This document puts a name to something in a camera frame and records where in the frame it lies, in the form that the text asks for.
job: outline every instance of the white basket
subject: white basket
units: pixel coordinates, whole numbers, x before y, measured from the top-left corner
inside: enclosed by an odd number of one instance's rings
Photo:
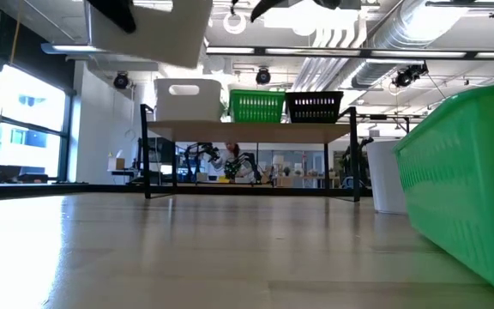
[[[206,79],[160,78],[154,81],[157,106],[155,118],[220,122],[220,83]]]

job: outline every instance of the green basket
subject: green basket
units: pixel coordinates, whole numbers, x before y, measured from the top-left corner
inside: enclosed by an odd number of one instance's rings
[[[284,92],[232,90],[230,116],[236,123],[275,123],[281,121]]]
[[[494,86],[445,100],[394,151],[413,227],[494,285]]]

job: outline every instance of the white wall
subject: white wall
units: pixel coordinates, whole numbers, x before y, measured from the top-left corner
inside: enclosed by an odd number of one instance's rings
[[[107,171],[108,154],[122,149],[125,166],[132,165],[141,131],[139,104],[87,70],[83,62],[76,62],[74,86],[69,180],[122,184],[123,178],[113,178]]]

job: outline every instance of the ceiling pipe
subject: ceiling pipe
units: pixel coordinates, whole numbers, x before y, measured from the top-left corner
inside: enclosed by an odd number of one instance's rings
[[[467,12],[467,9],[459,8],[426,7],[425,3],[425,0],[405,0],[367,41],[366,47],[424,49],[449,31]],[[394,68],[395,64],[369,64],[363,59],[349,60],[330,88],[370,88]]]
[[[328,29],[318,28],[316,30],[316,39],[314,40],[313,47],[325,47],[331,39],[331,32]],[[313,70],[314,62],[317,58],[306,58],[302,65],[301,71],[292,84],[292,91],[298,92],[304,86],[304,84],[310,78],[310,73]]]
[[[314,39],[314,43],[312,43],[312,47],[318,47],[323,39],[323,29],[322,28],[317,28],[316,29],[316,38]],[[302,81],[305,79],[308,68],[310,67],[309,64],[311,63],[311,58],[306,58],[304,60],[304,63],[302,64],[302,67],[300,68],[300,72],[297,75],[297,78],[295,79],[295,82],[292,85],[291,90],[292,91],[298,91],[298,83],[299,81]]]
[[[364,14],[360,14],[358,18],[358,31],[355,32],[353,24],[346,30],[346,37],[340,43],[340,48],[360,47],[367,39],[367,20]],[[346,63],[344,58],[331,59],[327,69],[319,76],[312,91],[324,90],[334,79],[340,68]]]
[[[329,41],[328,47],[336,47],[340,43],[340,40],[342,39],[342,29],[336,28],[335,30],[333,30],[333,32],[334,35],[333,38]],[[310,73],[310,78],[303,86],[301,86],[300,91],[302,92],[309,91],[310,86],[312,86],[316,81],[316,77],[318,76],[318,73],[323,72],[328,67],[329,62],[332,60],[333,59],[329,59],[329,58],[317,58],[312,71],[313,73],[312,72]]]
[[[322,30],[322,40],[319,42],[319,45],[317,47],[325,47],[327,46],[327,43],[332,39],[332,30],[329,29],[323,29]],[[302,79],[296,79],[295,82],[293,83],[293,86],[296,86],[296,91],[303,91],[302,89],[304,88],[304,85],[306,85],[308,82],[311,81],[313,78],[314,74],[314,69],[318,66],[318,61],[319,58],[308,58],[308,62],[306,64],[306,75],[303,76]]]

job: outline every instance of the robotic arm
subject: robotic arm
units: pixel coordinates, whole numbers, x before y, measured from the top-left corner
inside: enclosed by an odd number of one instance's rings
[[[242,153],[234,161],[227,162],[224,167],[224,174],[226,175],[226,178],[234,179],[245,162],[249,163],[251,170],[255,174],[255,181],[260,184],[262,175],[258,171],[258,166],[255,162],[255,155],[251,153]]]
[[[192,171],[190,168],[190,151],[192,149],[196,149],[196,173],[199,172],[199,156],[203,154],[208,154],[211,156],[209,162],[218,160],[219,157],[219,149],[213,147],[211,142],[197,142],[195,144],[191,144],[184,151],[184,158],[186,159],[186,167],[188,167],[188,179],[192,179]]]

